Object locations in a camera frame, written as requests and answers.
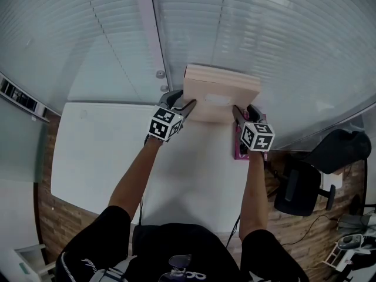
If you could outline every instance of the white window blind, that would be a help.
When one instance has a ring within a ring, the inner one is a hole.
[[[155,0],[155,7],[174,88],[192,62],[258,76],[254,103],[279,139],[320,130],[376,94],[376,0]]]
[[[68,100],[156,102],[137,0],[0,0],[0,71],[57,112]]]

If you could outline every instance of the person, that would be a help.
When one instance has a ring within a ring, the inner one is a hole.
[[[268,204],[260,152],[248,151],[240,213],[240,269],[219,238],[195,224],[136,226],[133,256],[128,256],[130,223],[161,145],[157,138],[147,139],[108,207],[63,249],[56,261],[57,281],[308,281],[266,229]]]

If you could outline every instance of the wooden floor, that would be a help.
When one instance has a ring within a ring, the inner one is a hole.
[[[38,187],[39,222],[43,243],[46,244],[48,261],[56,260],[61,250],[70,239],[94,221],[97,214],[88,212],[51,195],[51,168],[56,134],[60,117],[48,114],[51,121],[49,126],[48,144],[45,150],[43,181]],[[271,154],[272,164],[282,171],[282,162],[278,161],[282,153]],[[333,208],[325,211],[326,199],[319,199],[315,211],[310,217],[297,217],[281,213],[273,207],[273,197],[269,200],[268,229],[274,233],[281,244],[293,243],[305,235],[312,222],[321,214],[338,218],[348,211],[349,203],[355,194],[361,194],[363,189],[363,163],[354,163],[346,169],[346,180],[341,189],[336,191]],[[266,173],[268,193],[278,186],[270,173]],[[229,234],[218,235],[225,244]],[[310,277],[311,282],[324,281],[331,270],[320,261],[324,260],[334,247],[334,242],[341,237],[336,231],[336,222],[325,217],[319,218],[304,240],[297,244],[287,245],[285,249],[294,257]],[[229,245],[229,251],[237,263],[240,263],[241,243],[234,237]]]

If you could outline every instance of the wooden board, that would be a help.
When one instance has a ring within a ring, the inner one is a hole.
[[[232,123],[233,105],[246,108],[260,91],[258,78],[230,70],[189,64],[184,75],[184,100],[197,100],[190,120]]]

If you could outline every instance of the black and white marker cube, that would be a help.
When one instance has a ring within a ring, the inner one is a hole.
[[[276,134],[271,125],[246,122],[241,131],[240,139],[249,150],[268,152],[275,136]]]
[[[183,116],[155,106],[149,123],[149,134],[167,141],[182,127]]]

